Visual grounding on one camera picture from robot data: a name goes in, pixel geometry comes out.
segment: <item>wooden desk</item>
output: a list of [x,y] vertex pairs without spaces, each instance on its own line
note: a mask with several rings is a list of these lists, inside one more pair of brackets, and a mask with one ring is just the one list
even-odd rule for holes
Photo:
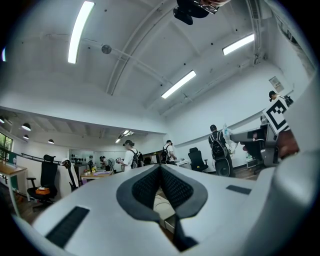
[[81,180],[85,180],[85,179],[94,180],[94,179],[100,179],[100,178],[108,177],[108,176],[113,175],[114,171],[111,170],[110,173],[108,173],[108,174],[99,174],[99,175],[94,175],[94,174],[96,174],[96,172],[94,172],[94,173],[91,172],[91,174],[89,174],[89,175],[82,174],[81,175]]
[[[10,198],[12,201],[14,211],[18,217],[20,217],[20,214],[18,211],[18,207],[16,204],[16,200],[15,200],[15,196],[14,196],[14,192],[11,184],[11,177],[17,176],[18,174],[21,174],[21,173],[25,173],[24,182],[25,182],[25,189],[27,190],[28,189],[27,171],[28,169],[26,167],[17,166],[17,168],[14,168],[13,164],[10,164],[10,163],[3,164],[3,162],[0,162],[0,174],[7,177]],[[30,197],[28,192],[26,192],[26,198],[30,202]]]

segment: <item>black office chair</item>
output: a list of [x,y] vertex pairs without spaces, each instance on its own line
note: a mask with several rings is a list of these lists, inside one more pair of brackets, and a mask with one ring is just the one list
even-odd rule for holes
[[190,153],[188,154],[191,160],[191,169],[197,172],[203,172],[208,168],[207,161],[208,159],[202,160],[201,151],[199,151],[196,147],[190,148]]
[[146,157],[143,161],[145,166],[151,165],[151,158],[150,157]]
[[49,188],[50,193],[49,194],[37,194],[36,190],[38,187],[35,186],[35,182],[34,182],[34,180],[36,180],[36,178],[33,178],[33,177],[26,178],[27,180],[31,181],[32,185],[33,185],[33,187],[27,189],[28,194],[31,197],[39,200],[40,203],[42,203],[41,205],[33,207],[32,208],[33,211],[44,209],[44,208],[48,207],[49,205],[51,205],[53,203],[51,201],[51,199],[53,199],[57,195],[57,192],[58,192],[57,188],[55,186],[55,178],[56,178],[56,174],[57,174],[57,170],[58,170],[58,164],[53,163],[55,156],[50,156],[50,155],[46,154],[43,156],[43,159],[44,159],[44,161],[42,162],[42,165],[41,165],[40,184],[41,184],[41,187]]

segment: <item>orange object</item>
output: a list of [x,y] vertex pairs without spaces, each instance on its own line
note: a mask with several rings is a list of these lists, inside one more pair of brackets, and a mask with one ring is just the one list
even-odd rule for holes
[[35,191],[36,194],[38,195],[47,195],[47,194],[50,194],[50,189],[48,187],[45,187],[44,189],[37,189]]

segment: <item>hand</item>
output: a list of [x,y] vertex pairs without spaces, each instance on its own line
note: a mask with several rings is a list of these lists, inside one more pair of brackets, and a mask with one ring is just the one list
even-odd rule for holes
[[276,146],[279,148],[280,158],[293,155],[299,151],[297,141],[291,130],[281,131],[279,133]]
[[230,2],[231,0],[200,0],[200,5],[203,6],[223,6],[224,4]]

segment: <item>cap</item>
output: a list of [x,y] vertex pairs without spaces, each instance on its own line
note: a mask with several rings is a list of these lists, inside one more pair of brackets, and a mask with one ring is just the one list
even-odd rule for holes
[[123,146],[125,146],[126,144],[129,144],[131,147],[135,145],[130,139],[127,139],[125,143],[123,143]]

